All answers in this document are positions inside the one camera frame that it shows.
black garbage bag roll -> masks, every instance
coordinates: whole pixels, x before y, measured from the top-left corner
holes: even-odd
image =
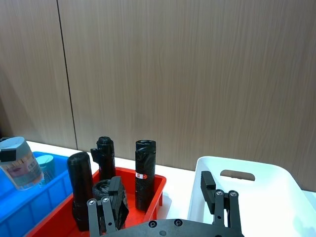
[[[99,137],[97,148],[90,150],[92,159],[99,164],[100,180],[115,176],[114,142],[110,137]]]
[[[73,217],[80,231],[89,230],[87,201],[92,198],[92,173],[87,152],[79,152],[67,160],[67,168],[74,193]]]
[[[139,210],[147,211],[155,194],[156,142],[137,141],[135,162],[135,206]]]

white table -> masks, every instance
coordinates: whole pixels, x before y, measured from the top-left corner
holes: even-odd
[[[28,141],[28,144],[32,152],[46,152],[66,157],[79,152],[73,149],[56,147],[36,142]],[[90,155],[92,173],[95,173],[99,169],[99,165],[93,162],[91,153],[88,154]],[[115,165],[116,167],[135,169],[134,160],[115,158]],[[159,209],[157,218],[187,219],[195,172],[156,165],[156,174],[167,178],[166,185],[163,189],[163,205]],[[308,191],[303,192],[316,210],[316,193]]]

blue plastic bin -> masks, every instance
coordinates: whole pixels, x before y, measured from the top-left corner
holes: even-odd
[[[20,237],[30,231],[72,193],[67,171],[68,157],[33,152],[35,157],[52,155],[55,178],[44,186],[18,191],[0,169],[0,237]]]

wood grain wall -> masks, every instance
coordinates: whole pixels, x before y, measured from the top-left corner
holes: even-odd
[[[76,148],[55,0],[0,0],[0,129]]]
[[[59,0],[78,148],[286,168],[316,191],[314,0]]]

white plastic bin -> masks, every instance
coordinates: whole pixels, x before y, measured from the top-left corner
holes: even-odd
[[[198,159],[188,220],[213,222],[200,188],[205,170],[212,173],[217,189],[239,193],[245,237],[316,237],[316,212],[289,172],[275,165],[237,159]],[[255,181],[221,176],[223,170],[251,173]]]

